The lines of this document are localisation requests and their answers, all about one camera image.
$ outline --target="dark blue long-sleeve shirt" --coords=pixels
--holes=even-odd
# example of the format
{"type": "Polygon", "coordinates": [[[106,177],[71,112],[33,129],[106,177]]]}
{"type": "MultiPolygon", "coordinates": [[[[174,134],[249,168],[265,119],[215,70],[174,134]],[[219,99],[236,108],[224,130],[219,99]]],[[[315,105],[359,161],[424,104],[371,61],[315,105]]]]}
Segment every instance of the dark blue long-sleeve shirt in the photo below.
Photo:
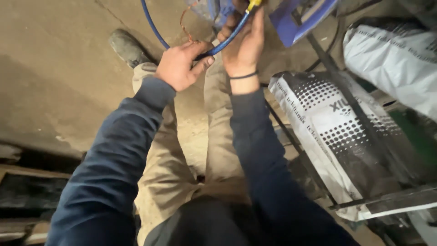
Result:
{"type": "MultiPolygon", "coordinates": [[[[164,81],[146,78],[106,118],[62,192],[47,246],[133,245],[137,182],[162,111],[175,95],[164,81]]],[[[232,107],[234,147],[261,230],[278,245],[358,245],[292,179],[262,91],[232,96],[232,107]]]]}

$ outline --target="blue container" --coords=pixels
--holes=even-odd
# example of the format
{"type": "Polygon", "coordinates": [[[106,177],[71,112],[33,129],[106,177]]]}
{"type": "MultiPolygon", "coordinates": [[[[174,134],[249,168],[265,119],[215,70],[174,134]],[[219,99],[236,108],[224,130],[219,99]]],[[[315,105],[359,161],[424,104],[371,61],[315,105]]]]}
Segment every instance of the blue container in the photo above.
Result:
{"type": "Polygon", "coordinates": [[[220,29],[225,23],[226,18],[235,10],[232,0],[184,0],[190,6],[198,2],[191,10],[203,19],[209,21],[214,27],[220,29]]]}

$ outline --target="dirty shoe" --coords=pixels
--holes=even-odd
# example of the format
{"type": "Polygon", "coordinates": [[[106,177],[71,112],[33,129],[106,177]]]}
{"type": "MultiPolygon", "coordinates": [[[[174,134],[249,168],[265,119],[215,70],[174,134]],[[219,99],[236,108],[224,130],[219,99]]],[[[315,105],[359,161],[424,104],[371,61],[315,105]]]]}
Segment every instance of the dirty shoe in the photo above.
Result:
{"type": "Polygon", "coordinates": [[[152,62],[140,43],[125,30],[113,31],[108,41],[117,55],[131,68],[145,62],[152,62]]]}

